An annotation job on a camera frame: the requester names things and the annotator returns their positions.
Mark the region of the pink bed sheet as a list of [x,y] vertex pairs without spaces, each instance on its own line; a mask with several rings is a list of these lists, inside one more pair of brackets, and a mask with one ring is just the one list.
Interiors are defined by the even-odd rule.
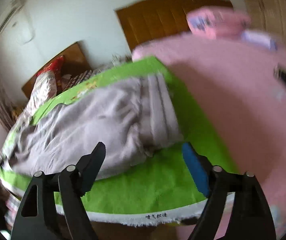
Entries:
[[226,143],[241,172],[259,180],[277,212],[276,233],[286,234],[286,85],[274,76],[286,67],[277,51],[236,40],[193,34],[154,40],[133,50],[132,59],[155,56],[185,82]]

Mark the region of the white wall air conditioner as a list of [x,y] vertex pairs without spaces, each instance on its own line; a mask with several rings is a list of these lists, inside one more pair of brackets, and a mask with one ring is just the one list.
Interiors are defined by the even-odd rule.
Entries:
[[11,0],[0,14],[0,35],[9,27],[15,28],[19,24],[29,24],[25,9],[27,0]]

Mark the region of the lilac knit pants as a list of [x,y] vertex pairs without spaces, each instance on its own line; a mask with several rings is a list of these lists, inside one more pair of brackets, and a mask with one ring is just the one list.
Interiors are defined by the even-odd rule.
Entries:
[[70,105],[56,105],[19,134],[8,163],[15,173],[28,176],[56,173],[102,142],[106,157],[97,179],[106,179],[182,139],[164,77],[131,77],[96,88]]

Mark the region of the large brown wooden headboard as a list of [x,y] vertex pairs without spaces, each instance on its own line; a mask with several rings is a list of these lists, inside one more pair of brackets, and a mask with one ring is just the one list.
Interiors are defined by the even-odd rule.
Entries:
[[133,51],[145,42],[189,31],[187,13],[207,6],[233,7],[230,0],[140,0],[115,13]]

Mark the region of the red patterned pillow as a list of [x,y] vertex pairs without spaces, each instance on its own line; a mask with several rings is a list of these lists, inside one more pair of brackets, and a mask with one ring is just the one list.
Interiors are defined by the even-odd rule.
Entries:
[[38,77],[40,74],[52,71],[55,76],[55,82],[57,87],[61,87],[61,68],[65,62],[64,55],[61,55],[54,59],[53,62],[42,68],[40,71],[37,72],[36,76]]

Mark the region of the red plaid blanket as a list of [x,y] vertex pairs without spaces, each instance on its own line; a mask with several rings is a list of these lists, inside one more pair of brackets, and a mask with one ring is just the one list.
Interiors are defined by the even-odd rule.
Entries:
[[62,92],[79,85],[80,83],[88,80],[89,78],[99,74],[102,72],[101,69],[95,69],[95,70],[86,70],[85,72],[76,75],[74,77],[69,78],[68,80],[62,80]]

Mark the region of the small brown wooden headboard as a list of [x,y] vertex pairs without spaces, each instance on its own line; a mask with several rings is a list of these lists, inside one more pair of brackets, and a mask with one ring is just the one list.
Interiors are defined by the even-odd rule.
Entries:
[[92,70],[90,64],[88,63],[85,55],[83,54],[81,45],[79,42],[75,42],[72,45],[68,46],[66,49],[61,51],[55,57],[53,57],[50,61],[48,61],[45,65],[43,65],[36,73],[22,86],[21,90],[25,94],[26,98],[30,98],[31,92],[33,90],[36,75],[38,72],[47,67],[50,63],[52,63],[56,58],[63,56],[64,63],[61,67],[61,74],[70,74],[71,76],[80,75],[86,70]]

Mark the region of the pink floral comforter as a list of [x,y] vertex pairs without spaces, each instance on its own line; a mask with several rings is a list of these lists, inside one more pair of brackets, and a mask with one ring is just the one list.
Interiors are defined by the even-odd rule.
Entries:
[[57,86],[55,75],[53,71],[47,71],[40,74],[35,81],[31,97],[27,102],[26,107],[22,113],[18,116],[18,119],[14,126],[10,129],[4,145],[0,150],[0,163],[8,159],[14,150],[14,145],[18,141],[18,135],[26,128],[32,120],[33,115],[51,98],[54,98],[57,94]]

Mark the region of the green printed bed sheet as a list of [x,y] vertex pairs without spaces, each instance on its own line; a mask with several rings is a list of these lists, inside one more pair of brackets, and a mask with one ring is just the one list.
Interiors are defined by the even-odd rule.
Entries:
[[[154,73],[164,76],[184,139],[213,164],[237,172],[226,146],[185,85],[155,57],[112,68],[61,93],[36,111],[32,124],[60,103],[74,103],[93,88]],[[95,182],[82,202],[93,221],[141,226],[198,217],[206,200],[195,187],[181,144],[175,144],[123,174]]]

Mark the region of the folded pink quilt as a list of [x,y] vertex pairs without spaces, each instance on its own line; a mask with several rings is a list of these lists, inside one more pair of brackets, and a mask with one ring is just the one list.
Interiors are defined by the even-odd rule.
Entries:
[[201,7],[188,12],[186,20],[194,35],[210,39],[237,37],[251,26],[247,13],[228,7]]

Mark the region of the lavender white pillow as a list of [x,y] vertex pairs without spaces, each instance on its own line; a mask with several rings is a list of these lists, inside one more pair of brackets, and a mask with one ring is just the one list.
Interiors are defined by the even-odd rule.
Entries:
[[264,47],[271,51],[278,50],[277,40],[265,32],[247,29],[241,33],[240,38],[245,42]]

